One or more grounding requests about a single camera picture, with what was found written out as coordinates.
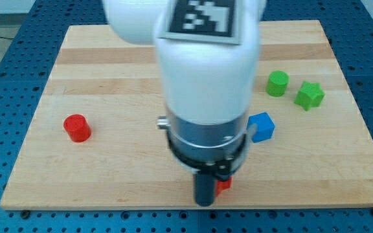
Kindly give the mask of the silver cylindrical tool flange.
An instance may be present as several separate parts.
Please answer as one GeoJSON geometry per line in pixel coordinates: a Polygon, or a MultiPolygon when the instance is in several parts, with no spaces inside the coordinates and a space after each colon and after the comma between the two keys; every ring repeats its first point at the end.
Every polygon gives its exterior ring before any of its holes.
{"type": "Polygon", "coordinates": [[[240,169],[257,132],[256,124],[247,124],[245,113],[222,124],[195,124],[167,110],[157,127],[166,131],[168,147],[183,166],[219,181],[240,169]]]}

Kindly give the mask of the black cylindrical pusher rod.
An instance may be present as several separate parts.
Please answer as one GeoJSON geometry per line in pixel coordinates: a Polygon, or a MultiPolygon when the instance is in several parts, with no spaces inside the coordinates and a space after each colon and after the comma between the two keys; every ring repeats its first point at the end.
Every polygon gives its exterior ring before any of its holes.
{"type": "Polygon", "coordinates": [[[210,206],[216,197],[216,179],[211,174],[194,174],[194,199],[199,206],[210,206]]]}

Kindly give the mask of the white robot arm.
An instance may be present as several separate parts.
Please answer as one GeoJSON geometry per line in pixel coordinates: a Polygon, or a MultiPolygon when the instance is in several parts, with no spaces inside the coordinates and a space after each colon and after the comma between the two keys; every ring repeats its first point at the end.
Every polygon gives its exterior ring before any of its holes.
{"type": "Polygon", "coordinates": [[[247,123],[265,1],[104,0],[124,41],[155,47],[166,115],[158,119],[176,159],[194,176],[194,199],[210,206],[216,183],[243,164],[256,132],[247,123]]]}

